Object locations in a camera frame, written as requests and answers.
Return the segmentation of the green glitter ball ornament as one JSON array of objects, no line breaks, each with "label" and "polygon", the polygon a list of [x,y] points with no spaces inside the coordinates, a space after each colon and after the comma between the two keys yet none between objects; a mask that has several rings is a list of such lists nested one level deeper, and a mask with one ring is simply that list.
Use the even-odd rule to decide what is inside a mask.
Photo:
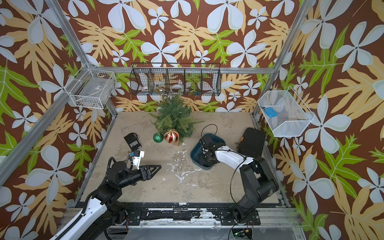
[{"label": "green glitter ball ornament", "polygon": [[164,140],[164,135],[161,133],[155,133],[153,135],[153,140],[155,143],[161,143]]}]

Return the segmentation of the red gold striped ornament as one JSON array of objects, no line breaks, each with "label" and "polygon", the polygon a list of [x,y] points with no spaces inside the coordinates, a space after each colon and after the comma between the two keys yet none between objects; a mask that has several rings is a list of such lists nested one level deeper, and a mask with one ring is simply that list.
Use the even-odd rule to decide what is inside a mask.
[{"label": "red gold striped ornament", "polygon": [[164,139],[169,143],[169,144],[175,144],[179,141],[180,138],[180,133],[175,130],[175,129],[170,129],[167,130],[164,134]]}]

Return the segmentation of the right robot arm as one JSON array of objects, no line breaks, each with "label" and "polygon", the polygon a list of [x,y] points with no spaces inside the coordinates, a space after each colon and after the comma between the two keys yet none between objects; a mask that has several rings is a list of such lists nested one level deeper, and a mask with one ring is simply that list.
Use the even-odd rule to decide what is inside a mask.
[{"label": "right robot arm", "polygon": [[234,201],[231,219],[236,223],[253,222],[256,208],[279,190],[279,182],[270,165],[262,157],[266,134],[255,128],[246,128],[237,150],[231,149],[215,134],[201,134],[199,143],[191,152],[193,162],[209,170],[218,163],[226,164],[239,173],[244,195]]}]

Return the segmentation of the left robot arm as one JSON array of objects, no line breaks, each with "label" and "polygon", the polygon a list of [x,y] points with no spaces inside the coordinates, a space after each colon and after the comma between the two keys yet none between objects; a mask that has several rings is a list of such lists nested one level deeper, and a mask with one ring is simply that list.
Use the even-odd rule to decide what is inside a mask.
[{"label": "left robot arm", "polygon": [[161,165],[144,165],[134,170],[126,162],[111,157],[100,186],[87,196],[82,210],[52,239],[95,240],[110,226],[124,223],[127,208],[118,201],[122,189],[150,180],[161,168]]}]

